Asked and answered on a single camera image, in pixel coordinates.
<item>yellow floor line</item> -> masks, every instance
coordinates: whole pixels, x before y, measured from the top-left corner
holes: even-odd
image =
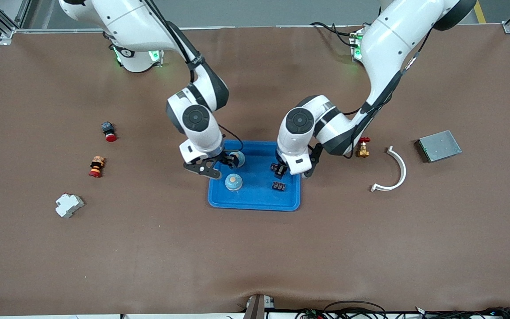
[[[485,16],[483,15],[483,10],[481,10],[481,4],[479,4],[479,0],[475,3],[475,7],[473,8],[475,11],[475,15],[477,16],[477,21],[479,23],[487,23],[485,20]]]

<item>brass valve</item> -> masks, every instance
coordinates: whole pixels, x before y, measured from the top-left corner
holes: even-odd
[[[366,158],[369,157],[369,151],[367,151],[367,144],[368,142],[371,142],[371,139],[369,137],[362,137],[359,139],[359,149],[357,151],[356,156]]]

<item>metal box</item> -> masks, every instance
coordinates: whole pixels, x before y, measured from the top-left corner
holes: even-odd
[[[418,140],[429,163],[444,160],[462,152],[450,131],[443,131]]]

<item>electronic component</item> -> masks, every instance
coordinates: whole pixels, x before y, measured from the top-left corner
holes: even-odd
[[[55,202],[58,207],[54,210],[56,210],[62,218],[70,218],[73,212],[84,206],[84,202],[79,196],[67,193],[62,194]]]
[[[101,169],[104,168],[105,165],[105,158],[101,156],[96,156],[93,158],[92,163],[90,164],[90,167],[92,168],[89,171],[89,175],[91,177],[99,178],[101,177]]]
[[[283,176],[285,176],[285,173],[287,172],[287,166],[282,162],[279,162],[278,164],[272,163],[270,169],[275,172],[275,177],[278,179],[283,179]]]
[[[115,142],[117,136],[115,136],[115,128],[110,122],[103,122],[101,124],[101,131],[105,135],[105,140],[108,142]]]
[[[287,189],[287,184],[281,182],[273,182],[273,190],[284,192]]]

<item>white curved pipe clamp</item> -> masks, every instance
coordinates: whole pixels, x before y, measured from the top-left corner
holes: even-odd
[[[402,160],[402,157],[399,156],[399,154],[397,154],[397,153],[395,153],[393,151],[393,146],[392,145],[387,150],[387,154],[391,155],[392,157],[394,157],[395,160],[397,160],[397,163],[398,163],[398,165],[401,168],[401,178],[398,180],[397,184],[395,184],[394,186],[390,186],[390,187],[381,186],[379,184],[375,184],[375,185],[373,185],[373,187],[371,187],[371,191],[372,192],[374,192],[375,190],[379,190],[379,191],[394,190],[395,188],[399,187],[402,184],[402,182],[405,181],[405,177],[406,177],[406,165],[405,165],[405,161]]]

